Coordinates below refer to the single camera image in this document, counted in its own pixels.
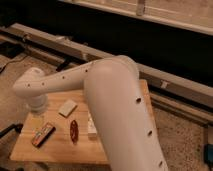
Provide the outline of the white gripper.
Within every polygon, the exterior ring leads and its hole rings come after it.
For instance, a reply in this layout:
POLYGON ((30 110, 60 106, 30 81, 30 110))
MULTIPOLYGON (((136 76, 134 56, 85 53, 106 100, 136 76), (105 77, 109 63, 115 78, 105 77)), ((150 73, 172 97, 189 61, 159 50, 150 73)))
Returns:
POLYGON ((27 105, 31 111, 32 118, 31 118, 31 126, 34 131, 36 131, 39 127, 39 119, 35 115, 40 115, 45 111, 46 108, 46 96, 40 95, 36 97, 29 98, 27 100, 27 105))

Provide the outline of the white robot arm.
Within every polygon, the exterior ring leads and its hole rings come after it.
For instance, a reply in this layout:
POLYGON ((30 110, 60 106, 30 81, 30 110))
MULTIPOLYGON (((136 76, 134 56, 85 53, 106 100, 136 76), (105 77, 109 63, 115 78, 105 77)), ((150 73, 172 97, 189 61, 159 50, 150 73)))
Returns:
POLYGON ((84 90, 112 171, 169 171, 131 58, 94 60, 49 76, 31 68, 13 85, 34 109, 43 107, 47 93, 75 89, 84 90))

